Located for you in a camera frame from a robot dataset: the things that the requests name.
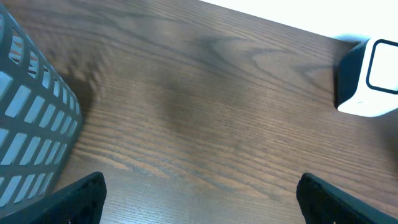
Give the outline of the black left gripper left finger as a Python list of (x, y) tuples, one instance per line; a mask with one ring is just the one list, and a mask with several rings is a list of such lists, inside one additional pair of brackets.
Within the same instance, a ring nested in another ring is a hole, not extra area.
[(104, 175), (94, 172), (18, 212), (1, 218), (1, 223), (99, 224), (106, 194)]

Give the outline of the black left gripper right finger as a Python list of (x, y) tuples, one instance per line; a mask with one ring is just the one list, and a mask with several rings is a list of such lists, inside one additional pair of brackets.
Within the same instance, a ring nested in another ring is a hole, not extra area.
[(362, 202), (334, 185), (304, 173), (296, 198), (305, 223), (392, 223), (397, 219)]

